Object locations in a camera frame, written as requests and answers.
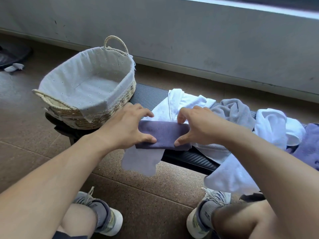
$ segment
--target gray sock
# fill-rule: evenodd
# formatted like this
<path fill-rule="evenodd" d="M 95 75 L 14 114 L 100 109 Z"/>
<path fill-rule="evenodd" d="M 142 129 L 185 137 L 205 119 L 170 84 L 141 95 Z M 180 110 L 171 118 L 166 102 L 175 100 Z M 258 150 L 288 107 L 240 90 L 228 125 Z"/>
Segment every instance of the gray sock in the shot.
<path fill-rule="evenodd" d="M 216 204 L 214 201 L 203 201 L 203 205 L 199 211 L 199 218 L 205 226 L 213 229 L 212 214 L 219 207 L 221 206 Z"/>
<path fill-rule="evenodd" d="M 90 207 L 97 216 L 97 225 L 95 229 L 108 223 L 111 216 L 111 209 L 104 201 L 95 199 L 88 205 L 88 207 Z"/>

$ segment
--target white sneaker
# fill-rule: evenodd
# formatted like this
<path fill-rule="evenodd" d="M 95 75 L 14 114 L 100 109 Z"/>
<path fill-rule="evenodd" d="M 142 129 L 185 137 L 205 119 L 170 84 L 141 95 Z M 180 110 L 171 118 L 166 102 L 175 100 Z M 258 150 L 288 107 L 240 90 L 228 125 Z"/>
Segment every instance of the white sneaker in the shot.
<path fill-rule="evenodd" d="M 204 198 L 201 202 L 199 202 L 197 208 L 193 209 L 193 211 L 188 215 L 186 221 L 187 230 L 189 234 L 195 239 L 204 238 L 211 230 L 211 228 L 205 226 L 199 218 L 199 211 L 202 208 L 202 205 L 205 202 L 211 200 L 222 207 L 224 205 L 228 205 L 231 198 L 231 193 L 220 192 L 205 188 L 202 188 L 202 190 L 206 192 Z"/>
<path fill-rule="evenodd" d="M 82 204 L 82 205 L 86 205 L 90 207 L 90 204 L 92 204 L 93 202 L 100 202 L 107 211 L 108 223 L 97 228 L 95 232 L 101 233 L 105 236 L 112 237 L 120 231 L 123 224 L 123 216 L 118 210 L 110 208 L 104 201 L 93 198 L 92 197 L 93 189 L 94 187 L 91 188 L 89 193 L 85 193 L 82 191 L 78 192 L 73 203 Z"/>

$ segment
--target forearm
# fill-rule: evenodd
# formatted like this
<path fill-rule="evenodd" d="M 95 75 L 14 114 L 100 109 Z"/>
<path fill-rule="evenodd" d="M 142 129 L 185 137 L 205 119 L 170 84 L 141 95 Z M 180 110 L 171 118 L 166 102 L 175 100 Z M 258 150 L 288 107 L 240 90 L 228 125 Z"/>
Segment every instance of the forearm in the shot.
<path fill-rule="evenodd" d="M 77 192 L 107 153 L 90 139 L 83 137 L 0 195 L 3 238 L 52 238 Z"/>
<path fill-rule="evenodd" d="M 318 171 L 245 128 L 234 129 L 225 146 L 254 179 L 293 235 L 317 236 Z"/>

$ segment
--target weight bench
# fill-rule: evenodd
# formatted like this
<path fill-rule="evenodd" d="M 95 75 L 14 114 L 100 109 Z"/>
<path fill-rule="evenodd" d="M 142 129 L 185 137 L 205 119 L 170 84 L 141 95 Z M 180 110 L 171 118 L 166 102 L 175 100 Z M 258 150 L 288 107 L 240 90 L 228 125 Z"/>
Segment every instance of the weight bench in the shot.
<path fill-rule="evenodd" d="M 167 95 L 167 90 L 137 83 L 135 93 L 130 99 L 130 103 L 139 103 L 143 107 L 153 110 L 162 100 L 167 97 Z M 70 138 L 71 145 L 77 142 L 82 136 L 96 131 L 96 129 L 79 130 L 71 128 L 64 122 L 54 118 L 48 113 L 45 113 L 45 117 L 55 125 L 54 129 L 57 132 Z M 189 151 L 174 151 L 167 149 L 164 152 L 162 161 L 205 175 L 211 174 L 219 166 L 218 163 L 206 158 L 194 147 L 192 147 Z"/>

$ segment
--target person's left hand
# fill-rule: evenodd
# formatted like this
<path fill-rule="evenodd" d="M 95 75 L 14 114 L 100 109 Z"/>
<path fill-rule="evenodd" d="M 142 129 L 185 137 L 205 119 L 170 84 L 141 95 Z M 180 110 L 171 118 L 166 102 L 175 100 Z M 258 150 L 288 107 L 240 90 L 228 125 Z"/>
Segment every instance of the person's left hand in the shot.
<path fill-rule="evenodd" d="M 140 104 L 127 103 L 92 135 L 112 150 L 126 149 L 139 142 L 156 143 L 155 137 L 138 130 L 142 117 L 154 117 L 154 114 Z"/>

